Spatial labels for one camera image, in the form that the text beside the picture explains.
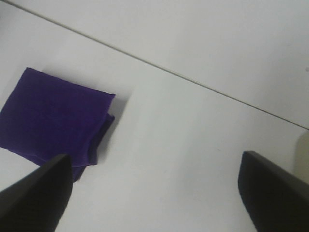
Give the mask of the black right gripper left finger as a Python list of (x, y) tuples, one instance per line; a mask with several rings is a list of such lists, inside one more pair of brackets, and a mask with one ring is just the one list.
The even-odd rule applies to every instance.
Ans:
[(73, 186), (69, 155), (59, 154), (0, 193), (2, 232), (53, 232)]

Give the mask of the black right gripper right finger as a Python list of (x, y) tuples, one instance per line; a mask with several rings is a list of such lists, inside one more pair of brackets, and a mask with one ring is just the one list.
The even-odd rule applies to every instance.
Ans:
[(257, 231), (309, 230), (308, 184), (260, 154), (242, 154), (238, 189)]

